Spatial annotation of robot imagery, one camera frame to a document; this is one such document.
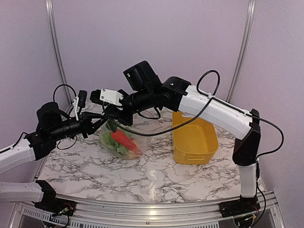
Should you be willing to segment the green grapes toy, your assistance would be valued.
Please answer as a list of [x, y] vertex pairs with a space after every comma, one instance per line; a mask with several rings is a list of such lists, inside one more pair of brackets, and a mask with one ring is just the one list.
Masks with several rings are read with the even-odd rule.
[[120, 155], [125, 155], [128, 153], [128, 149], [114, 140], [110, 132], [102, 133], [99, 136], [99, 144], [110, 152], [116, 152]]

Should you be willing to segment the clear zip top bag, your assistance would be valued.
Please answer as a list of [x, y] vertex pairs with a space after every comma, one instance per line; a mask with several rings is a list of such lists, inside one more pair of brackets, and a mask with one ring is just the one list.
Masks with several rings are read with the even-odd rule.
[[125, 131], [111, 121], [101, 126], [98, 144], [101, 150], [107, 151], [121, 159], [130, 160], [142, 157], [152, 137], [145, 137]]

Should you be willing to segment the orange carrot toy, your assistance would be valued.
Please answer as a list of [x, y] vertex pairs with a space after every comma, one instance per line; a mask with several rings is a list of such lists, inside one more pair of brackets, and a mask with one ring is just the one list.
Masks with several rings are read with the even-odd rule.
[[107, 121], [106, 128], [110, 131], [110, 134], [114, 140], [123, 145], [128, 149], [128, 153], [122, 156], [128, 155], [130, 157], [136, 157], [143, 155], [138, 144], [133, 138], [130, 138], [124, 131], [121, 131], [115, 124], [111, 121]]

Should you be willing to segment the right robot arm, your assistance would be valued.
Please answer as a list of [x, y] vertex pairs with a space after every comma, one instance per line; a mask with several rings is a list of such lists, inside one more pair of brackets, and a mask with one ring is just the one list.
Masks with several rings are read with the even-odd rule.
[[241, 192], [235, 208], [245, 213], [257, 199], [257, 151], [261, 139], [259, 112], [237, 108], [200, 91], [191, 82], [177, 76], [169, 77], [164, 83], [130, 79], [135, 90], [127, 94], [123, 90], [102, 89], [99, 99], [109, 106], [105, 113], [127, 126], [133, 124], [133, 114], [151, 107], [166, 107], [174, 112], [190, 115], [191, 121], [202, 119], [219, 126], [235, 137], [233, 162], [237, 165]]

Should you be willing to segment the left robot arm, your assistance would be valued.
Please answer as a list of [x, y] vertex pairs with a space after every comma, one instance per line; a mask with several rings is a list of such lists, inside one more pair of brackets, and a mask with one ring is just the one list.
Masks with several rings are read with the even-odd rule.
[[[37, 111], [38, 125], [34, 132], [21, 137], [17, 143], [0, 152], [0, 172], [5, 173], [20, 165], [38, 161], [50, 154], [57, 142], [79, 134], [88, 137], [105, 123], [101, 114], [77, 113], [70, 117], [56, 102], [48, 102]], [[32, 201], [42, 203], [49, 211], [56, 211], [60, 201], [55, 190], [44, 180], [29, 183], [1, 182], [0, 201]]]

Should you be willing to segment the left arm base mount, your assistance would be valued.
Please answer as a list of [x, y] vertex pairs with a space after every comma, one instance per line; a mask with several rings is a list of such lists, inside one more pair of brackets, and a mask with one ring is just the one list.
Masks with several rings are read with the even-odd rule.
[[48, 211], [52, 213], [52, 216], [73, 216], [76, 202], [72, 200], [53, 198], [43, 199], [41, 202], [35, 202], [34, 206], [38, 209]]

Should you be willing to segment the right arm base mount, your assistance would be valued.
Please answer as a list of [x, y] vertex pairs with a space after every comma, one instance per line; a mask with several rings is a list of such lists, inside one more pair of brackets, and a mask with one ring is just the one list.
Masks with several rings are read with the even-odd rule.
[[223, 218], [238, 216], [260, 209], [256, 199], [239, 198], [237, 200], [225, 201], [219, 204], [219, 211]]

